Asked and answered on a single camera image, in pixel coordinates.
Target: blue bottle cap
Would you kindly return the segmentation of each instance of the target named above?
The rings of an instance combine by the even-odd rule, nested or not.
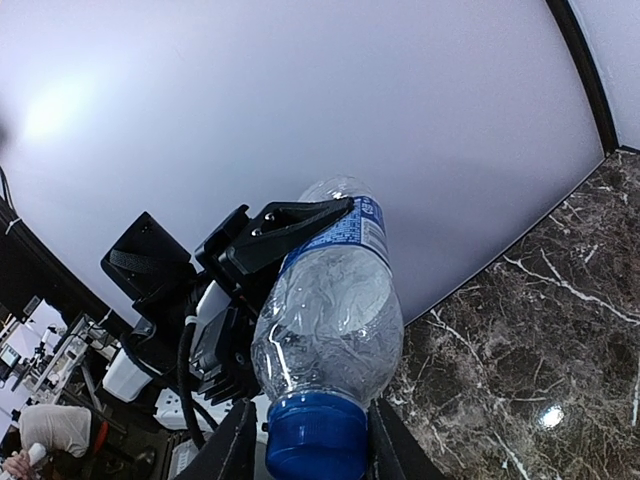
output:
[[[360,480],[367,446],[366,414],[337,395],[293,395],[269,412],[267,469],[276,480]]]

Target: plastic water bottle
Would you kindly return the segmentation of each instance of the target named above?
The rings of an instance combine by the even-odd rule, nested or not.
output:
[[[369,188],[338,177],[300,201],[344,196],[354,210],[288,255],[256,327],[254,368],[272,402],[266,463],[277,480],[365,474],[365,412],[402,353],[382,210]]]
[[[39,443],[34,443],[29,449],[29,465],[33,467],[36,463],[40,462],[40,460],[42,460],[46,456],[47,449]],[[16,480],[16,477],[9,474],[9,472],[2,472],[0,474],[0,480]]]

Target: bottle label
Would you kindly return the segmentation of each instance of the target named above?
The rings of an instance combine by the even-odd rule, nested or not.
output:
[[[295,264],[302,254],[332,245],[358,245],[366,248],[378,255],[389,268],[387,238],[380,205],[370,197],[354,197],[351,213],[287,255],[280,274]]]

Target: hand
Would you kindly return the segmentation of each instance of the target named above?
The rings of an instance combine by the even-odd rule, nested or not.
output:
[[[31,480],[35,477],[34,471],[31,468],[29,453],[25,450],[11,458],[7,458],[2,469],[16,477],[18,480]]]

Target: dark marble surface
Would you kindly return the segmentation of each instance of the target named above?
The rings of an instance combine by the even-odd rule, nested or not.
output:
[[[640,156],[407,329],[385,393],[460,479],[640,479]]]

